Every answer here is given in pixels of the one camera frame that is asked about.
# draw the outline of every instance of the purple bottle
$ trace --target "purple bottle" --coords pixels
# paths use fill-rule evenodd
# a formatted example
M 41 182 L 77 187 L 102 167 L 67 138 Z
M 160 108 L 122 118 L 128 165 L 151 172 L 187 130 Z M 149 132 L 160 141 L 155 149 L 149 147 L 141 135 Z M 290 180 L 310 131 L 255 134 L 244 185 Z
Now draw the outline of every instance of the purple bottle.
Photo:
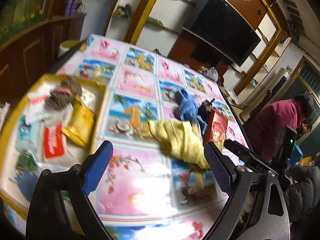
M 66 4 L 66 9 L 64 10 L 64 16 L 70 15 L 71 6 L 72 6 L 72 0 L 68 0 Z
M 78 0 L 73 0 L 69 16 L 75 15 L 78 7 Z

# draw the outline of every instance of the patterned tablecloth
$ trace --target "patterned tablecloth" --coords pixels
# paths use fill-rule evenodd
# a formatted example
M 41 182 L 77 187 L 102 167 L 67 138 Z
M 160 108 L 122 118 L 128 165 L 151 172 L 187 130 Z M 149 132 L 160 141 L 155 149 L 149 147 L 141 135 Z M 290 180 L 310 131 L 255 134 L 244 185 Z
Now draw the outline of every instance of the patterned tablecloth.
M 175 116 L 176 90 L 186 88 L 200 105 L 215 98 L 229 119 L 227 137 L 247 146 L 216 83 L 177 62 L 127 43 L 91 35 L 58 73 L 106 83 L 96 148 L 114 153 L 90 200 L 114 239 L 202 239 L 228 199 L 211 173 L 163 155 L 143 130 L 147 119 Z M 224 149 L 238 165 L 238 158 Z

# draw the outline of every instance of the yellow snack bag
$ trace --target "yellow snack bag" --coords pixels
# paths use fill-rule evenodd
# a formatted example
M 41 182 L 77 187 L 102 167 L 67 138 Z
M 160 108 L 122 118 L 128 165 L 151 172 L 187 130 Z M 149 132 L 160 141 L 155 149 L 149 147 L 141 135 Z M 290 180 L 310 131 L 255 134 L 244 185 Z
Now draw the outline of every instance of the yellow snack bag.
M 61 131 L 77 145 L 86 148 L 90 144 L 95 115 L 79 96 L 75 96 L 73 109 L 69 125 Z

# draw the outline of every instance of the yellow cloth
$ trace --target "yellow cloth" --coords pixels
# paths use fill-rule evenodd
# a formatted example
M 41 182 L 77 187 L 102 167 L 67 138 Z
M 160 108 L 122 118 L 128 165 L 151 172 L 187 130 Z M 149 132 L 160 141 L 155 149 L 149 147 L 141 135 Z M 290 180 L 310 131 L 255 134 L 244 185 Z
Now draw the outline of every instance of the yellow cloth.
M 312 157 L 309 156 L 301 159 L 299 163 L 302 164 L 303 166 L 308 166 L 311 161 L 312 161 Z
M 201 140 L 189 121 L 148 121 L 151 134 L 159 141 L 162 150 L 187 163 L 195 163 L 202 169 L 209 165 L 204 158 Z

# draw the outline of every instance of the television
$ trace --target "television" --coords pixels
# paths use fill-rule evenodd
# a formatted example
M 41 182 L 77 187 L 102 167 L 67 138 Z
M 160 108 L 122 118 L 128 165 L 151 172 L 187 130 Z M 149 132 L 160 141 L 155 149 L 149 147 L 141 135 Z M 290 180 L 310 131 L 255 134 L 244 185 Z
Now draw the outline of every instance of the television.
M 260 42 L 250 24 L 226 0 L 199 0 L 182 28 L 239 66 Z

